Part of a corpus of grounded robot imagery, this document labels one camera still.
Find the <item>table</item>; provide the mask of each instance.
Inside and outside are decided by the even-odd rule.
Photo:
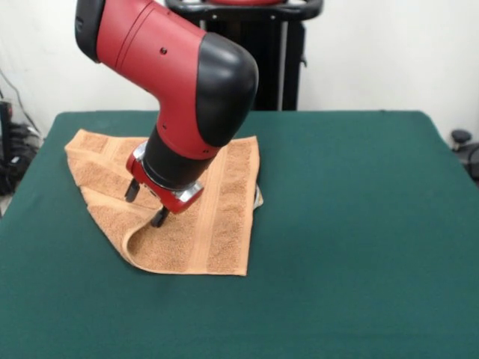
[[[0,222],[0,358],[478,358],[479,192],[427,115],[251,113],[247,277],[139,271],[91,220],[64,145],[155,121],[56,119]]]

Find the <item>white wall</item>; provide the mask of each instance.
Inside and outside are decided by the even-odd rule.
[[[41,129],[62,111],[157,109],[79,52],[75,6],[0,0],[0,67]],[[326,0],[307,23],[300,109],[420,109],[445,138],[456,127],[479,138],[478,15],[475,0]]]

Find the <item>black knob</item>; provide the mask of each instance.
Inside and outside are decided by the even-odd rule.
[[[464,129],[456,129],[451,133],[451,135],[454,142],[456,142],[457,144],[465,144],[472,138],[471,133]]]

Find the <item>black equipment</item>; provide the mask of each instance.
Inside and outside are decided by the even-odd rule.
[[[469,176],[479,185],[479,142],[469,143],[472,135],[463,129],[454,130],[451,137],[454,140],[454,153]]]
[[[12,105],[0,100],[0,196],[13,194],[37,155],[40,136],[25,124],[12,122]]]
[[[165,0],[165,5],[253,55],[260,80],[252,109],[297,109],[301,64],[306,64],[302,21],[320,15],[323,0]]]

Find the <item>towel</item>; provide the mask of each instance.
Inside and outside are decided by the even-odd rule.
[[[200,177],[204,193],[160,228],[150,219],[162,205],[141,187],[124,200],[132,179],[130,153],[146,138],[120,138],[80,129],[65,147],[87,209],[114,249],[131,265],[158,274],[246,276],[260,155],[256,137],[234,139]]]

